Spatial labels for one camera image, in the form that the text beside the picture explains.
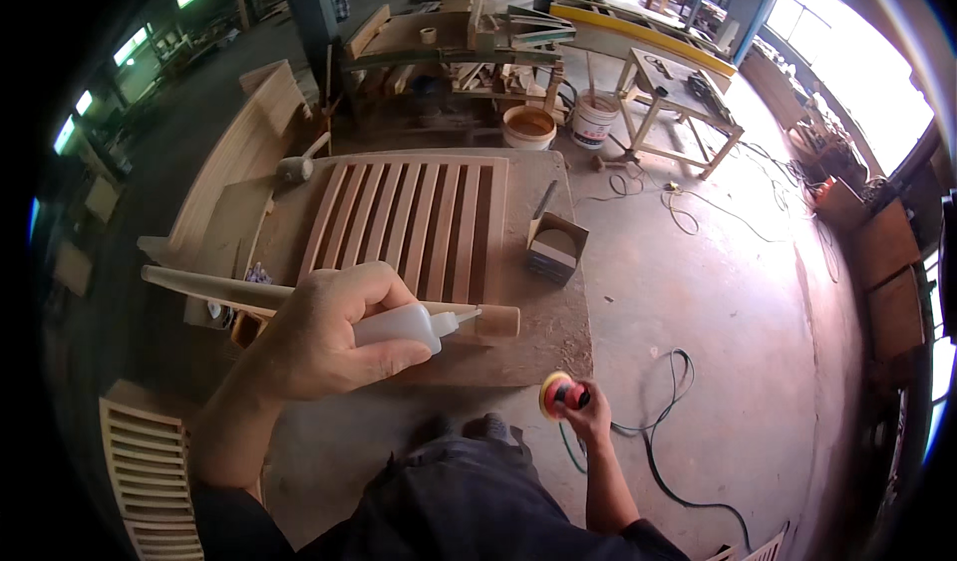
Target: cardboard box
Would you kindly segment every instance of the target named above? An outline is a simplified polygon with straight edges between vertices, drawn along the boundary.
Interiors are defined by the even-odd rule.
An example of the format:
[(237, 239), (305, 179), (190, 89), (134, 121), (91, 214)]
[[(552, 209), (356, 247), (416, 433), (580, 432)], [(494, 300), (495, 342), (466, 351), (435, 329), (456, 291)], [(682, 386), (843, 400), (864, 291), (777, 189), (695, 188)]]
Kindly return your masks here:
[[(575, 245), (574, 256), (535, 241), (540, 233), (548, 229), (559, 229), (571, 238)], [(585, 242), (588, 238), (588, 229), (557, 217), (550, 212), (545, 212), (541, 218), (532, 220), (528, 229), (525, 263), (531, 270), (564, 285), (571, 278), (571, 275), (575, 274), (575, 269), (581, 262), (582, 254), (585, 251)]]

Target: white plastic bottle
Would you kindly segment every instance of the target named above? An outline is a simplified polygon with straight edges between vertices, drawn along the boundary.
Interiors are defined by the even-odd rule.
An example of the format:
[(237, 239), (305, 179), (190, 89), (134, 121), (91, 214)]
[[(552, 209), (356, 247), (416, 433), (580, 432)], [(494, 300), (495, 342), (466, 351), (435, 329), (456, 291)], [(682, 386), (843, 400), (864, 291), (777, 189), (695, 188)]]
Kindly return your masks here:
[(435, 355), (442, 351), (439, 337), (455, 332), (461, 323), (479, 314), (481, 310), (475, 309), (459, 315), (440, 312), (429, 316), (424, 305), (405, 304), (360, 320), (352, 325), (352, 332), (356, 337), (356, 347), (390, 339), (413, 339), (428, 345)]

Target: red sander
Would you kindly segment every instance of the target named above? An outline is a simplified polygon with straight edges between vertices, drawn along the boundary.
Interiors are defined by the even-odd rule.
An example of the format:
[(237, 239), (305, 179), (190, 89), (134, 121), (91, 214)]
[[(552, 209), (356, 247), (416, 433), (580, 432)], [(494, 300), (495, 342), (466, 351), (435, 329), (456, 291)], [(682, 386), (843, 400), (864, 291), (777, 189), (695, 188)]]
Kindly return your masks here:
[(542, 390), (539, 391), (539, 409), (542, 415), (549, 420), (558, 420), (555, 411), (555, 401), (565, 403), (569, 410), (580, 410), (589, 404), (592, 394), (580, 382), (572, 380), (571, 376), (561, 371), (552, 373), (544, 379)]

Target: white bucket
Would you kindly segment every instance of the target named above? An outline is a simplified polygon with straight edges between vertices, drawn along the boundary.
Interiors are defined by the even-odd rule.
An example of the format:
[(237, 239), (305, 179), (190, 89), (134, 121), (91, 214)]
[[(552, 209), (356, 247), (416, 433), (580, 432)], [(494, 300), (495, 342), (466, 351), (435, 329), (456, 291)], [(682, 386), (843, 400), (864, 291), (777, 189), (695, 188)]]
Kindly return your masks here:
[(590, 89), (578, 92), (571, 119), (571, 141), (582, 148), (599, 149), (618, 118), (618, 103), (610, 94), (595, 91), (595, 106), (592, 107), (591, 94)]
[(501, 134), (512, 148), (548, 149), (555, 139), (555, 120), (535, 107), (512, 107), (501, 116), (501, 122)]

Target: concrete floor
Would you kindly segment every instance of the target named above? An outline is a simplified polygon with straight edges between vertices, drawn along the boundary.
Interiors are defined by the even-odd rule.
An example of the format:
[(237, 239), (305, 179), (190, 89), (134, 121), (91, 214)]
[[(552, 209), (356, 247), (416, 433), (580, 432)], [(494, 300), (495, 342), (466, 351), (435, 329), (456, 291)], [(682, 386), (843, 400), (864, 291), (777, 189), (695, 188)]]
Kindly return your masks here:
[[(361, 22), (355, 2), (353, 18)], [(131, 151), (134, 171), (103, 236), (90, 295), (69, 310), (72, 351), (54, 386), (73, 393), (58, 401), (61, 421), (105, 517), (112, 502), (104, 491), (91, 394), (104, 393), (124, 376), (202, 402), (237, 353), (225, 333), (183, 325), (180, 296), (139, 280), (146, 259), (135, 248), (136, 237), (168, 231), (206, 153), (241, 105), (235, 78), (280, 58), (294, 66), (302, 60), (295, 28), (266, 23), (163, 95), (154, 129)], [(592, 62), (598, 88), (613, 89), (622, 62), (601, 55)], [(583, 52), (567, 49), (566, 69), (578, 89), (587, 84)], [(789, 158), (781, 132), (747, 82), (736, 77), (727, 100), (747, 130), (746, 140)], [(635, 105), (635, 111), (640, 116), (644, 108)], [(624, 139), (621, 119), (615, 134)], [(688, 151), (694, 143), (671, 122), (656, 123), (649, 139)], [(715, 135), (706, 139), (719, 142)], [(408, 147), (437, 145), (423, 141), (416, 137)], [(348, 146), (337, 138), (340, 151)], [(364, 145), (396, 147), (402, 146)], [(576, 198), (611, 195), (608, 173), (588, 166), (592, 152), (573, 146), (564, 134), (555, 148), (568, 161)], [(614, 157), (620, 149), (609, 144), (601, 153)], [(695, 386), (655, 438), (665, 481), (688, 500), (737, 507), (755, 545), (791, 522), (786, 558), (807, 558), (826, 535), (854, 438), (861, 337), (843, 256), (836, 244), (822, 246), (815, 221), (801, 218), (805, 212), (796, 200), (790, 199), (790, 216), (777, 207), (771, 182), (746, 157), (728, 158), (707, 182), (654, 156), (642, 156), (642, 165), (650, 173), (647, 193), (608, 202), (585, 199), (576, 207), (578, 222), (592, 231), (583, 271), (595, 376), (617, 421), (647, 423), (670, 396), (662, 356), (673, 347), (687, 350), (697, 368)], [(772, 167), (768, 173), (784, 180)], [(662, 206), (652, 180), (674, 180), (783, 242), (768, 244), (741, 220), (684, 196), (676, 205), (700, 222), (699, 234), (689, 236)], [(638, 182), (629, 181), (629, 189), (638, 191)], [(293, 546), (349, 517), (389, 453), (437, 411), (461, 421), (497, 411), (518, 426), (544, 486), (572, 522), (584, 524), (585, 477), (568, 459), (555, 425), (541, 417), (537, 388), (377, 384), (318, 403), (291, 404), (283, 414), (270, 452), (266, 501)], [(741, 542), (728, 512), (671, 502), (652, 481), (642, 443), (614, 439), (640, 512), (691, 558), (705, 559), (722, 544)]]

